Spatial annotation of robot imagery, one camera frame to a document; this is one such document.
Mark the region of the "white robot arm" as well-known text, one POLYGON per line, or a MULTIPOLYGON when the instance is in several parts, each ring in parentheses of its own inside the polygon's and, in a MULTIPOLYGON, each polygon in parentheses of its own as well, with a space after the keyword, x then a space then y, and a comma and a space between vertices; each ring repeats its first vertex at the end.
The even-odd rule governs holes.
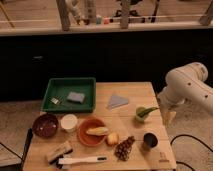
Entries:
POLYGON ((200 62, 174 68, 166 74, 166 86, 157 95, 165 126, 174 119, 174 108, 183 104, 185 100, 197 103, 213 115, 213 88, 205 84, 207 78, 208 70, 200 62))

